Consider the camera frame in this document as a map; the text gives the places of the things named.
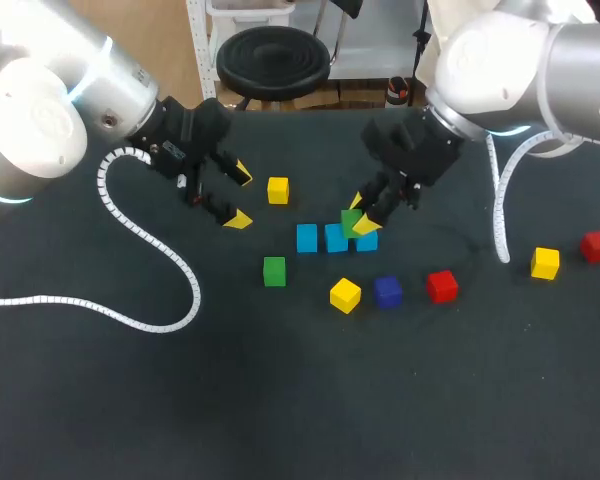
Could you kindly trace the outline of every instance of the white cable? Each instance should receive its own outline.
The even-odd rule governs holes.
[[[511,180],[513,172],[515,171],[522,157],[524,157],[532,148],[535,148],[537,145],[555,138],[556,137],[553,132],[544,132],[531,137],[522,145],[520,145],[513,155],[511,155],[511,158],[502,171],[502,176],[500,177],[500,183],[496,190],[496,199],[493,206],[493,239],[496,244],[498,258],[502,263],[509,263],[511,261],[509,247],[507,245],[507,228],[504,217],[504,199],[507,195],[509,181]]]
[[[100,169],[98,170],[98,191],[100,193],[102,203],[107,208],[107,210],[111,212],[111,215],[113,215],[113,217],[116,220],[118,220],[122,225],[128,228],[131,232],[135,233],[145,242],[149,243],[150,245],[164,253],[178,266],[178,268],[180,268],[180,270],[182,270],[182,273],[186,275],[189,281],[189,285],[191,285],[191,292],[193,294],[193,302],[189,313],[187,313],[187,315],[177,323],[174,323],[172,325],[157,326],[138,322],[137,320],[133,320],[132,318],[122,315],[121,313],[115,312],[110,308],[103,307],[102,305],[98,305],[97,303],[90,302],[88,300],[82,300],[79,298],[36,295],[33,297],[26,298],[0,299],[0,307],[34,304],[75,305],[76,307],[88,308],[89,310],[93,310],[95,312],[111,317],[114,320],[117,320],[118,322],[124,323],[129,327],[149,333],[175,332],[176,330],[180,330],[181,328],[186,327],[195,318],[196,314],[198,313],[198,310],[200,309],[201,294],[200,286],[198,285],[198,280],[193,274],[191,268],[189,268],[189,266],[177,253],[175,253],[173,250],[171,250],[153,235],[150,235],[149,233],[145,232],[142,228],[140,228],[134,222],[129,220],[125,215],[123,215],[122,212],[118,209],[118,207],[115,206],[115,204],[111,200],[111,197],[109,196],[109,192],[107,190],[107,171],[109,170],[109,167],[115,160],[124,156],[135,157],[146,164],[150,164],[151,162],[151,157],[148,153],[135,148],[118,148],[115,151],[109,153],[104,158],[104,160],[102,160],[102,163],[100,164]]]
[[[498,152],[493,142],[493,135],[487,135],[487,150],[489,151],[489,164],[491,165],[491,177],[493,178],[493,191],[498,191],[500,184],[500,169],[498,167]]]

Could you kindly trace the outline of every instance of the wooden floor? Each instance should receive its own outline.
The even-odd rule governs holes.
[[[70,0],[185,106],[202,100],[185,0]]]

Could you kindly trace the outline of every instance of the red cube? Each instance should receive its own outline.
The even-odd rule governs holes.
[[[427,281],[427,291],[433,303],[453,302],[458,296],[458,282],[449,270],[432,273]]]
[[[589,263],[600,263],[600,232],[587,233],[580,244],[580,251]]]

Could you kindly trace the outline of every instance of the stool seat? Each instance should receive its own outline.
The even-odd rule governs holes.
[[[222,83],[242,95],[265,102],[285,102],[308,95],[329,78],[329,50],[312,35],[292,27],[244,30],[218,51]]]

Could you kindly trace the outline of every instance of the blue cube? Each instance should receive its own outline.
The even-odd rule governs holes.
[[[359,252],[375,252],[378,250],[378,232],[373,231],[364,237],[356,238],[356,250]]]
[[[380,308],[394,308],[402,303],[402,287],[396,277],[376,279],[374,293]]]
[[[325,226],[324,236],[327,241],[327,252],[341,253],[349,251],[349,240],[344,237],[341,223]]]
[[[298,253],[318,253],[318,225],[298,225],[296,247]]]

